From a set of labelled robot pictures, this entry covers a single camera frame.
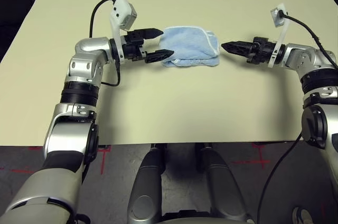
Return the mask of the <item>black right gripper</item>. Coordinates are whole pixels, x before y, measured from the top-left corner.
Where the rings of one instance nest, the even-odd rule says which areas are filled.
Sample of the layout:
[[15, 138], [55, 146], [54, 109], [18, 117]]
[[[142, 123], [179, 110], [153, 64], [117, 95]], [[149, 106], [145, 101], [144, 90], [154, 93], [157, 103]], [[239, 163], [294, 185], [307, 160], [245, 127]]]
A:
[[231, 41], [221, 46], [231, 54], [247, 57], [247, 63], [268, 63], [276, 43], [269, 42], [268, 38], [255, 36], [253, 42]]

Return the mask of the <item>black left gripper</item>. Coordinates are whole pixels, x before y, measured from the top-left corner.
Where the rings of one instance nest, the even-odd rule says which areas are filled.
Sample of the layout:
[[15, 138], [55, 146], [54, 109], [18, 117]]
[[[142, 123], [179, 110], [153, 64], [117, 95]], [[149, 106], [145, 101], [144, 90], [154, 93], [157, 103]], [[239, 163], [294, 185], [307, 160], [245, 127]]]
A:
[[174, 54], [174, 51], [161, 49], [151, 53], [142, 51], [144, 40], [154, 39], [161, 36], [163, 31], [156, 28], [147, 28], [142, 30], [128, 31], [123, 36], [124, 43], [122, 44], [124, 58], [132, 61], [144, 60], [145, 63], [160, 62], [169, 58]]

